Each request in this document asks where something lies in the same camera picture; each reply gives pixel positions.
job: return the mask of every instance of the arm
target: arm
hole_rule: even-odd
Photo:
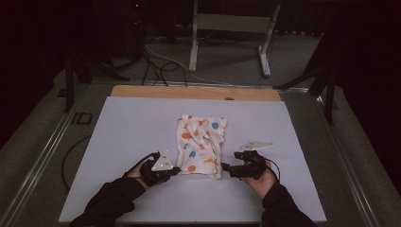
[[[262,220],[268,226],[316,226],[308,216],[300,211],[287,189],[279,183],[274,183],[262,200],[266,209]]]
[[[88,202],[82,215],[70,226],[114,226],[115,220],[124,213],[133,211],[133,200],[146,192],[148,186],[139,178],[141,165],[128,177],[105,183]]]
[[[253,178],[242,178],[243,182],[253,190],[256,196],[262,201],[262,220],[268,226],[277,227],[309,227],[316,224],[295,204],[287,189],[276,182],[274,175],[266,169],[259,180]]]

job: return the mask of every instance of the white stand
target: white stand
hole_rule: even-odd
[[[265,77],[270,77],[270,68],[267,61],[266,52],[279,10],[280,5],[276,5],[270,18],[205,14],[198,13],[198,0],[194,0],[192,47],[189,60],[189,70],[191,72],[195,72],[197,70],[198,29],[244,31],[266,33],[265,42],[263,45],[259,46],[259,55],[260,62],[262,64],[263,75]]]

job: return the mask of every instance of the black sleeve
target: black sleeve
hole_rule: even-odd
[[[114,226],[115,220],[124,213],[133,211],[133,200],[146,189],[134,178],[119,178],[105,183],[88,202],[82,215],[70,226]]]
[[[275,183],[262,200],[266,209],[262,214],[263,222],[274,227],[309,227],[317,226],[308,216],[300,211],[287,189]]]

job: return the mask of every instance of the polka dot fabric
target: polka dot fabric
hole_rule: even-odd
[[[178,120],[177,166],[181,174],[200,173],[221,178],[220,153],[227,120],[183,114]]]

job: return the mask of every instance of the metal frame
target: metal frame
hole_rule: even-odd
[[[203,87],[227,87],[227,86],[221,86],[221,85],[216,85],[216,84],[188,84],[190,86],[203,86]],[[175,86],[184,86],[184,83],[179,83],[177,82]],[[243,86],[243,88],[252,88],[251,86]],[[263,89],[271,89],[271,87],[262,87]],[[73,118],[73,112],[77,108],[79,102],[82,100],[84,95],[87,93],[89,90],[89,85],[82,85],[79,89],[78,92],[76,93],[77,97],[77,102],[72,106],[71,112],[66,113],[62,118],[61,121],[59,122],[58,126],[52,133],[51,137],[49,138],[46,146],[41,152],[41,155],[33,165],[33,167],[30,169],[30,171],[27,173],[23,183],[21,184],[19,190],[15,194],[15,197],[11,201],[8,209],[4,213],[4,215],[0,219],[0,226],[13,226],[14,223],[16,222],[17,218],[21,214],[22,210],[25,207],[25,204],[27,200],[29,199],[31,193],[36,187],[36,184],[38,181],[41,179],[45,168],[48,165],[48,162],[50,161],[54,151],[59,145],[60,140],[62,139],[69,122]],[[291,94],[300,94],[300,95],[306,95],[309,96],[307,89],[288,89],[286,91],[280,91],[279,93],[291,93]],[[352,165],[346,155],[346,152],[342,145],[339,142],[339,138],[336,135],[336,132],[334,131],[333,127],[330,126],[327,121],[325,120],[324,117],[324,112],[323,112],[323,101],[320,97],[317,97],[317,99],[314,100],[314,104],[316,107],[316,110],[318,112],[318,115],[320,116],[320,119],[322,123],[325,125],[326,130],[331,137],[333,144],[335,146],[336,150],[336,155],[338,157],[339,163],[340,163],[340,168],[344,174],[345,180],[348,182],[349,188],[353,194],[353,197],[355,199],[355,202],[357,204],[357,207],[359,209],[359,212],[362,216],[363,221],[365,222],[366,226],[368,227],[374,227],[374,226],[380,226],[379,221],[376,217],[375,212],[373,211],[369,200],[366,196],[366,193],[364,192],[357,175],[355,171],[352,168]]]
[[[35,189],[36,184],[41,179],[44,170],[46,169],[51,157],[53,156],[53,153],[57,149],[60,140],[64,136],[64,133],[67,130],[71,119],[73,118],[73,112],[77,108],[79,101],[83,98],[88,89],[89,85],[81,85],[81,87],[78,89],[75,98],[76,102],[71,106],[70,112],[65,113],[62,116],[59,124],[57,125],[56,129],[54,129],[52,135],[44,146],[44,149],[42,150],[35,164],[26,174],[26,177],[24,178],[20,188],[18,189],[17,193],[9,204],[9,207],[1,217],[0,226],[13,226],[17,218],[20,216],[26,205],[26,202]]]
[[[280,5],[276,5],[270,18],[206,14],[198,13],[198,0],[194,0],[192,47],[189,59],[189,70],[191,72],[195,72],[197,70],[198,29],[255,32],[266,34],[265,42],[262,45],[259,45],[258,49],[263,75],[266,78],[269,78],[271,73],[266,52],[279,10]]]

